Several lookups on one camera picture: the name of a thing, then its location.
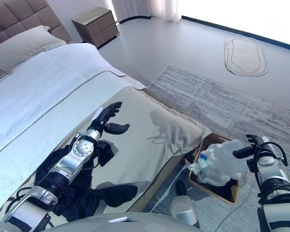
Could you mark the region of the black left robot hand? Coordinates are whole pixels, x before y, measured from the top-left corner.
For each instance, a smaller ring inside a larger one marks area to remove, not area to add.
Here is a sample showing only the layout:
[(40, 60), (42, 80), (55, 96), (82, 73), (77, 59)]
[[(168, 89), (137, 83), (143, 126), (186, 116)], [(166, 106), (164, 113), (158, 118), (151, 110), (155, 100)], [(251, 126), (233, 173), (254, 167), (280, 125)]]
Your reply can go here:
[(120, 125), (116, 123), (108, 123), (111, 117), (115, 117), (116, 113), (119, 112), (122, 102), (118, 101), (108, 105), (106, 108), (103, 108), (99, 115), (94, 118), (89, 125), (88, 129), (96, 130), (102, 135), (103, 132), (120, 135), (125, 133), (130, 124)]

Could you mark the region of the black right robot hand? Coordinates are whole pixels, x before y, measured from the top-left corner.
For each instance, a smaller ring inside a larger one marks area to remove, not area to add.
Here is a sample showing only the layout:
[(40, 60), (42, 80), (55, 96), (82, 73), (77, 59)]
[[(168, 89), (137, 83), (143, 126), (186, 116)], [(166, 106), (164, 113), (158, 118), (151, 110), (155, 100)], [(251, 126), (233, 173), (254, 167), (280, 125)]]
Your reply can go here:
[(262, 137), (252, 134), (246, 134), (246, 138), (251, 143), (250, 146), (234, 150), (232, 154), (237, 159), (244, 159), (250, 156), (254, 156), (258, 151), (266, 151), (274, 153), (274, 150), (269, 145), (262, 145), (265, 143)]

